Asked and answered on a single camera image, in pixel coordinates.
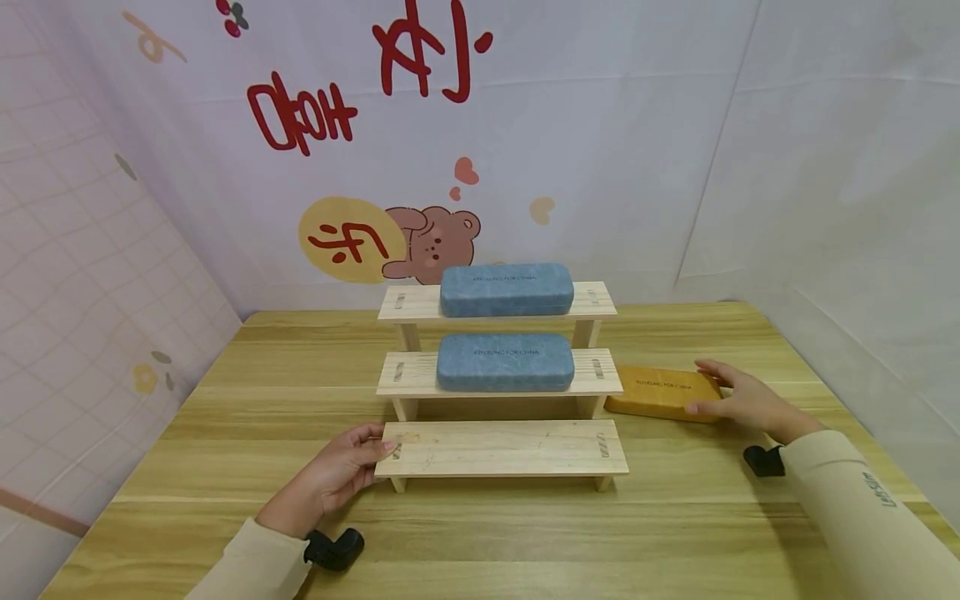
bear face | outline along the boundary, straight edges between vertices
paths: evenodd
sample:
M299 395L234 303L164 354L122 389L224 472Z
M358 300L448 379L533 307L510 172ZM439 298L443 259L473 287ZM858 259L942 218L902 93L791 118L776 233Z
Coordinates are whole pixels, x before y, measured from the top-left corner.
M383 265L384 277L415 277L423 285L436 285L447 267L473 262L473 238L480 233L480 219L472 212L451 213L442 206L424 210L396 206L388 208L387 214L403 231L407 255Z

beige sleeve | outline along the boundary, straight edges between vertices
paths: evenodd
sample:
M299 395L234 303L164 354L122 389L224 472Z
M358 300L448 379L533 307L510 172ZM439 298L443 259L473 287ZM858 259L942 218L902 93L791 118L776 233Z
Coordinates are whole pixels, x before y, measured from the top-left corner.
M292 600L310 570L306 544L248 518L186 600Z
M890 494L842 433L804 436L780 456L853 597L960 598L960 562Z

red text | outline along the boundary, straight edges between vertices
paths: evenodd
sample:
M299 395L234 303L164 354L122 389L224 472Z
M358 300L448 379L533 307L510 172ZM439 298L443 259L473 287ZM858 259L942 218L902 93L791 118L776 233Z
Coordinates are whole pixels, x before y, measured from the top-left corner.
M346 141L353 139L350 119L357 115L357 109L344 105L344 98L336 84L330 84L329 100L322 89L317 90L316 96L304 90L297 94L296 99L291 99L276 71L271 75L271 81L273 84L256 84L247 89L247 100L253 110L253 117L271 148L293 150L294 147L299 147L304 156L310 156L304 134L309 134L314 139L326 139L328 135L330 139L337 139L340 137L338 126ZM263 107L258 99L261 94L273 102L285 135L282 142L276 140L263 116Z
M350 255L353 257L354 262L362 263L363 258L360 256L360 252L357 250L358 246L364 244L364 240L358 240L353 238L354 231L363 231L370 236L373 243L376 245L376 249L380 251L380 255L384 258L389 258L387 254L387 249L384 247L383 242L380 240L380 236L376 234L376 231L373 230L369 225L364 225L362 223L344 223L341 227L343 239L336 240L333 242L323 242L318 240L312 235L307 236L307 241L316 246L317 248L323 248L325 250L335 249L335 248L346 248L349 250ZM337 228L323 223L320 225L320 231L327 233L329 235L336 235ZM340 264L347 260L347 255L344 252L337 252L333 255L333 262Z
M407 15L395 20L390 28L384 31L379 25L373 26L373 37L380 43L380 83L383 93L391 96L394 93L394 63L417 76L420 83L420 96L429 95L427 76L432 69L423 59L423 43L426 42L437 54L445 54L446 49L440 41L420 24L420 13L417 9L417 0L405 0ZM445 87L443 90L447 100L463 103L470 97L470 48L467 35L467 16L461 0L450 0L450 12L453 16L453 39L457 55L457 89ZM410 45L413 48L413 57L403 54L396 48L400 36L410 36ZM478 54L490 50L493 43L493 34L484 32L473 42L473 49Z

wooden shelf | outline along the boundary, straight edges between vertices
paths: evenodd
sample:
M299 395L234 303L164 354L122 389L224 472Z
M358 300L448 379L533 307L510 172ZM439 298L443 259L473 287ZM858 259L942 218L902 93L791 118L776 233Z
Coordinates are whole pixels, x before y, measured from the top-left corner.
M380 314L382 323L414 324L445 319L450 321L477 321L481 319L568 319L601 320L616 314L616 306L603 281L576 281L573 283L573 304L565 315L533 317L445 317L440 311L439 285L392 285L387 288Z
M604 490L630 472L612 420L389 422L393 456L374 476L398 492L407 478L594 477Z
M376 388L390 398L558 397L623 394L620 376L606 348L575 348L573 381L562 392L450 392L437 385L437 352L387 352Z

hand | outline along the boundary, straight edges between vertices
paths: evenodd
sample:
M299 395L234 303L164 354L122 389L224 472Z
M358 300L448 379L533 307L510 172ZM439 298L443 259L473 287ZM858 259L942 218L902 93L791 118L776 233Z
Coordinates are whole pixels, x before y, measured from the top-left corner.
M373 469L394 453L383 442L383 424L354 427L327 444L290 483L260 509L256 522L302 540L322 516L347 503L373 483Z
M722 387L732 388L730 397L697 402L686 407L691 415L716 415L763 431L779 444L790 444L808 433L827 429L793 404L790 404L752 375L715 360L695 361L697 371L705 373Z

